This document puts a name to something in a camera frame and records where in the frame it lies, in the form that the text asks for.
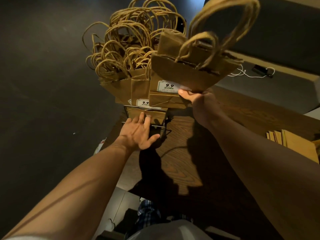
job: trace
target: hand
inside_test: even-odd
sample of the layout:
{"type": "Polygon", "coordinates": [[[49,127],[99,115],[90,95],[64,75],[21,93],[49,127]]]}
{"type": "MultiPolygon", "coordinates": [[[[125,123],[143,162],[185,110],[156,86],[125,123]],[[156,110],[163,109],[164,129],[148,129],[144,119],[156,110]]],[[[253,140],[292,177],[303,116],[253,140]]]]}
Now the hand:
{"type": "Polygon", "coordinates": [[[155,134],[149,138],[151,117],[144,117],[145,114],[142,112],[139,117],[135,117],[133,120],[128,118],[126,123],[122,126],[120,135],[116,142],[120,141],[132,151],[136,149],[148,149],[151,144],[160,137],[160,135],[155,134]]]}
{"type": "Polygon", "coordinates": [[[184,99],[191,101],[194,118],[205,128],[210,129],[211,122],[221,117],[226,117],[226,114],[220,108],[219,102],[210,89],[202,94],[182,89],[179,89],[178,93],[184,99]]]}

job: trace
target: white string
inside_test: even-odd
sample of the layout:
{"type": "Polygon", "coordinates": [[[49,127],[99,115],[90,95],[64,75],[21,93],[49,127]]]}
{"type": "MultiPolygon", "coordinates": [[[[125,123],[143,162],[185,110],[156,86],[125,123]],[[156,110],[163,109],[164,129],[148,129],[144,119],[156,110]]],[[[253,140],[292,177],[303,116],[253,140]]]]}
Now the white string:
{"type": "MultiPolygon", "coordinates": [[[[273,70],[273,73],[270,75],[272,76],[276,70],[273,68],[273,67],[267,67],[266,69],[272,69],[273,70]]],[[[246,73],[246,70],[243,70],[243,66],[241,65],[241,69],[237,68],[237,70],[240,71],[240,73],[238,74],[233,74],[233,73],[230,73],[232,76],[242,76],[242,75],[246,75],[247,77],[252,77],[252,78],[264,78],[265,76],[267,75],[264,75],[264,76],[249,76],[247,73],[246,73]]]]}

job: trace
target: forearm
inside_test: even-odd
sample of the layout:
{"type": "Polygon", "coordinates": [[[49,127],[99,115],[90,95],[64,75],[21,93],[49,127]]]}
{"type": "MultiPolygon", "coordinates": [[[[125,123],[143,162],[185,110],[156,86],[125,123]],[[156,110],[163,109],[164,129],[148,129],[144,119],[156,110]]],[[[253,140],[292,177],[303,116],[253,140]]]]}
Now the forearm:
{"type": "Polygon", "coordinates": [[[68,174],[7,235],[90,239],[131,151],[117,140],[68,174]]]}
{"type": "Polygon", "coordinates": [[[285,239],[317,239],[320,166],[226,116],[209,128],[228,161],[285,239]]]}

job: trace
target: person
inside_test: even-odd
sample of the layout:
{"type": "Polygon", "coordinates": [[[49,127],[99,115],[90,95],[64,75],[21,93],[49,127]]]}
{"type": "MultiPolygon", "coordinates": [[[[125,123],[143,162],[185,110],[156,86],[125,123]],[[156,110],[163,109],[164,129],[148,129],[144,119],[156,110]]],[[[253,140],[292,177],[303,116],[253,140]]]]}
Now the person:
{"type": "MultiPolygon", "coordinates": [[[[263,138],[220,108],[213,93],[179,90],[194,118],[217,139],[261,210],[286,239],[320,239],[320,165],[263,138]]],[[[128,119],[114,143],[68,174],[6,236],[11,240],[88,240],[99,225],[130,154],[151,146],[150,117],[128,119]]],[[[155,224],[129,239],[210,239],[186,220],[155,224]]]]}

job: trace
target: price label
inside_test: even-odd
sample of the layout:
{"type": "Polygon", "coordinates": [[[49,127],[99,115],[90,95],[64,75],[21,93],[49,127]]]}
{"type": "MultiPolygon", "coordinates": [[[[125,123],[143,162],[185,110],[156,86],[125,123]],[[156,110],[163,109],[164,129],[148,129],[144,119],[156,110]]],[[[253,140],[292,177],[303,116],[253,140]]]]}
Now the price label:
{"type": "Polygon", "coordinates": [[[180,85],[179,83],[172,82],[172,81],[159,81],[158,82],[158,92],[166,92],[166,93],[174,93],[178,94],[178,90],[183,89],[187,91],[191,91],[190,88],[180,85]]]}
{"type": "Polygon", "coordinates": [[[161,109],[159,107],[150,107],[148,99],[137,99],[137,106],[146,109],[161,109]]]}

